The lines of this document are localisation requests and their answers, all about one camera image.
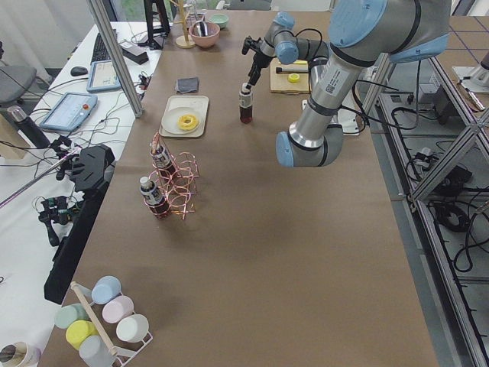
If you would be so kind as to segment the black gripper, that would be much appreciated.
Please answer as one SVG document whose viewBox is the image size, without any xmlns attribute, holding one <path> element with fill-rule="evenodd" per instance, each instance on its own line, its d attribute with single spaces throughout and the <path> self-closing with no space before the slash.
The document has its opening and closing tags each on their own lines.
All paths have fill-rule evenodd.
<svg viewBox="0 0 489 367">
<path fill-rule="evenodd" d="M 255 52 L 253 63 L 248 73 L 248 87 L 256 85 L 261 77 L 261 71 L 263 69 L 267 69 L 270 66 L 272 59 L 273 57 L 269 57 L 268 55 L 263 54 L 260 50 Z"/>
</svg>

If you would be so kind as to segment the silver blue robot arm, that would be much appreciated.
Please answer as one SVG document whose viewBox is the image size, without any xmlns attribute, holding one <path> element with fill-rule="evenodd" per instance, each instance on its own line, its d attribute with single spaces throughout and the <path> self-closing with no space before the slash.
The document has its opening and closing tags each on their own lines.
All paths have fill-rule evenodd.
<svg viewBox="0 0 489 367">
<path fill-rule="evenodd" d="M 381 54 L 406 63 L 441 54 L 449 39 L 449 1 L 339 1 L 329 23 L 329 41 L 293 34 L 294 18 L 281 11 L 264 38 L 246 37 L 242 52 L 255 52 L 245 92 L 273 58 L 282 64 L 305 60 L 311 94 L 301 116 L 276 138 L 284 167 L 322 167 L 342 149 L 343 132 L 334 117 L 361 71 Z"/>
</svg>

